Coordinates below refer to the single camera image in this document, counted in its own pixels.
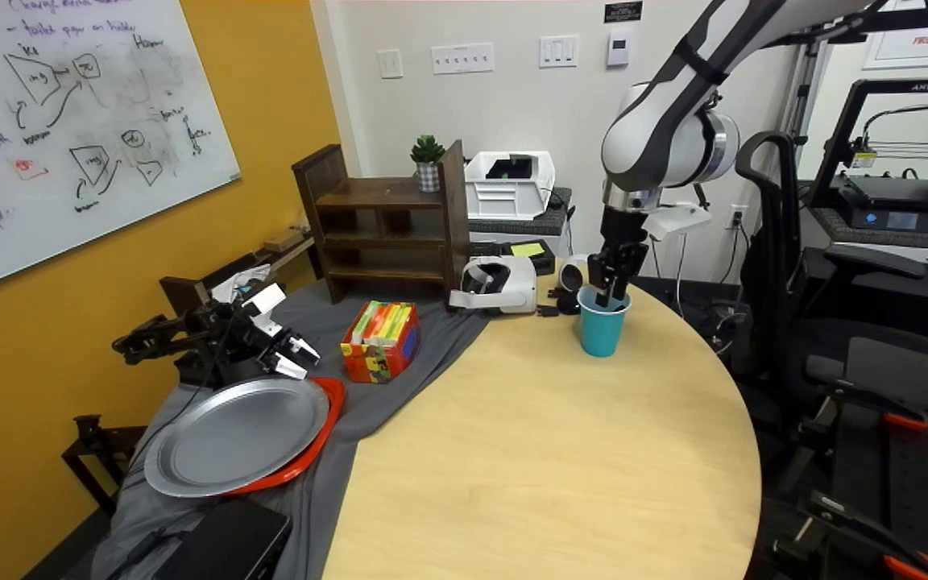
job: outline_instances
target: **plate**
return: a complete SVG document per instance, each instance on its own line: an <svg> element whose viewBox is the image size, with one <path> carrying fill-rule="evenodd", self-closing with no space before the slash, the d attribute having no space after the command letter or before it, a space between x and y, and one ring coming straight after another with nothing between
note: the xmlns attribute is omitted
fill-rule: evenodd
<svg viewBox="0 0 928 580"><path fill-rule="evenodd" d="M262 378L188 409L146 451L146 479L163 496L221 496L292 462L328 414L310 380Z"/></svg>

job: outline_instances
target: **gray tablecloth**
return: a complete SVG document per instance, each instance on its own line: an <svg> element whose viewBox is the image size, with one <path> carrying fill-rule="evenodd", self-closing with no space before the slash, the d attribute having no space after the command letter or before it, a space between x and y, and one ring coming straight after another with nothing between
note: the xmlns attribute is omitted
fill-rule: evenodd
<svg viewBox="0 0 928 580"><path fill-rule="evenodd" d="M307 288L277 307L275 319L303 332L313 347L323 351L323 365L313 373L341 378L337 338L365 314L370 295L328 301L326 288ZM323 576L328 541L337 522L341 492L350 472L354 443L390 423L419 390L424 390L458 353L484 332L485 317L451 314L431 294L390 294L385 301L408 301L419 307L422 346L414 362L390 384L360 385L349 384L349 409L337 423L326 455L292 485L262 492L259 499L277 513L292 515L292 535L280 554L277 573L282 580ZM202 403L210 390L178 385L141 441L163 428L178 413ZM190 530L205 499L170 499L153 492L141 476L141 451L135 451L133 471L122 482L115 515L107 541L98 547L90 576L152 576L179 546L179 530Z"/></svg>

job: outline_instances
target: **white robot link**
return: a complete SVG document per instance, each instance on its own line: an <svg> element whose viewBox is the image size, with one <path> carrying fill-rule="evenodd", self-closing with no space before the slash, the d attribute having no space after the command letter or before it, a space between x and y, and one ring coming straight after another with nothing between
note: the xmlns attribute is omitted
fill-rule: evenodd
<svg viewBox="0 0 928 580"><path fill-rule="evenodd" d="M711 112L728 70L757 48L845 31L878 6L882 0L711 0L702 8L660 70L630 87L602 137L613 186L599 223L602 248L591 257L602 304L625 295L643 263L660 191L731 167L740 137Z"/></svg>

